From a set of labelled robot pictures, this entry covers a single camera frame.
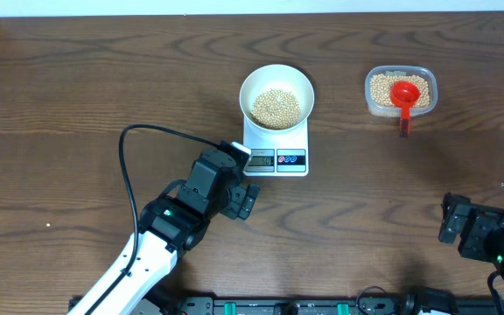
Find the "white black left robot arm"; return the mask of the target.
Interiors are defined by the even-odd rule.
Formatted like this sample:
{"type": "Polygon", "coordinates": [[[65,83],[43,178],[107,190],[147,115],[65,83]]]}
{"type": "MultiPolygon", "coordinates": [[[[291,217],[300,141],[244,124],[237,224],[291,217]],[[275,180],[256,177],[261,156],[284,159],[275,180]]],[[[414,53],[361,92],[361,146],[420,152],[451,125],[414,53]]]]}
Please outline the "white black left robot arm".
{"type": "Polygon", "coordinates": [[[212,218],[245,221],[260,188],[241,186],[251,149],[233,142],[205,149],[189,179],[172,182],[142,211],[138,230],[122,253],[69,311],[71,314],[129,314],[204,237],[212,218]]]}

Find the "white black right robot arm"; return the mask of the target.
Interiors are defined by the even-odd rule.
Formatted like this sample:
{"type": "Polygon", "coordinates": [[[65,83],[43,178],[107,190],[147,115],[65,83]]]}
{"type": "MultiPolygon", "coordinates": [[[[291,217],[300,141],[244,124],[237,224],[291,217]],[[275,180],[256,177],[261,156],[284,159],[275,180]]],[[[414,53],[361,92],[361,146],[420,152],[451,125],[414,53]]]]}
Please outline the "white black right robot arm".
{"type": "Polygon", "coordinates": [[[461,257],[491,263],[504,281],[504,210],[450,192],[443,198],[442,209],[438,239],[449,244],[459,239],[461,257]]]}

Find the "red plastic measuring scoop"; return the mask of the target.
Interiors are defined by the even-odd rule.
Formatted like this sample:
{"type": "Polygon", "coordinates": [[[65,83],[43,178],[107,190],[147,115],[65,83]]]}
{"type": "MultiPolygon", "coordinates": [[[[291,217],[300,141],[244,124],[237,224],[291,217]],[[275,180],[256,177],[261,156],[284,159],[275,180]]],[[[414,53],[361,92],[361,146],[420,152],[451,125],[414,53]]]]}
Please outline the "red plastic measuring scoop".
{"type": "Polygon", "coordinates": [[[389,98],[400,109],[400,137],[407,138],[410,134],[410,110],[420,96],[419,88],[408,81],[398,81],[390,89],[389,98]]]}

